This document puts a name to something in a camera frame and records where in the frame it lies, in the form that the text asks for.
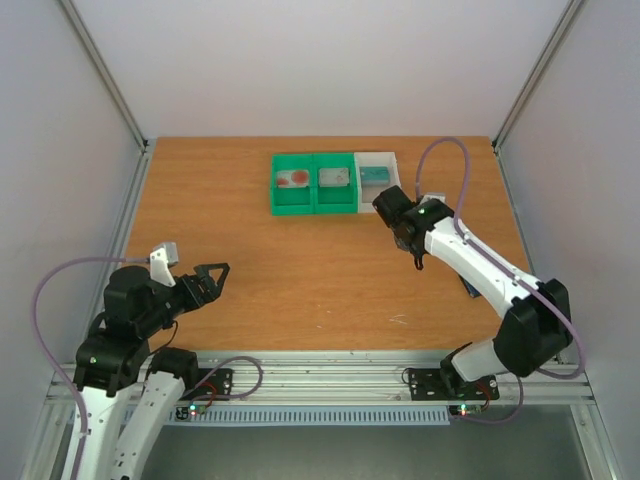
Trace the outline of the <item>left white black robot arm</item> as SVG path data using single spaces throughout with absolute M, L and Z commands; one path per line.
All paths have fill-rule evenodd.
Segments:
M 180 315 L 217 300 L 230 272 L 204 264 L 166 286 L 142 266 L 114 271 L 104 289 L 102 329 L 76 352 L 74 430 L 63 470 L 66 479 L 136 479 L 159 434 L 161 419 L 201 386 L 195 352 L 149 340 Z

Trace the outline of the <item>blue leather card holder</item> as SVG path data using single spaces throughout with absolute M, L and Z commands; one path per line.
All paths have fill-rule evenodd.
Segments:
M 468 282 L 466 279 L 464 279 L 463 277 L 460 278 L 462 285 L 464 286 L 465 290 L 467 291 L 468 295 L 475 299 L 475 298 L 479 298 L 482 296 L 482 294 L 470 283 Z

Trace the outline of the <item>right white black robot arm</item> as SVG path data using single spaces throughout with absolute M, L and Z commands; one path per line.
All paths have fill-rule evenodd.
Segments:
M 477 380 L 503 373 L 527 377 L 574 340 L 569 295 L 558 280 L 542 282 L 488 248 L 438 199 L 418 203 L 398 186 L 380 193 L 373 208 L 409 252 L 416 269 L 430 255 L 467 281 L 501 318 L 496 335 L 469 343 L 440 362 L 441 383 L 451 398 Z

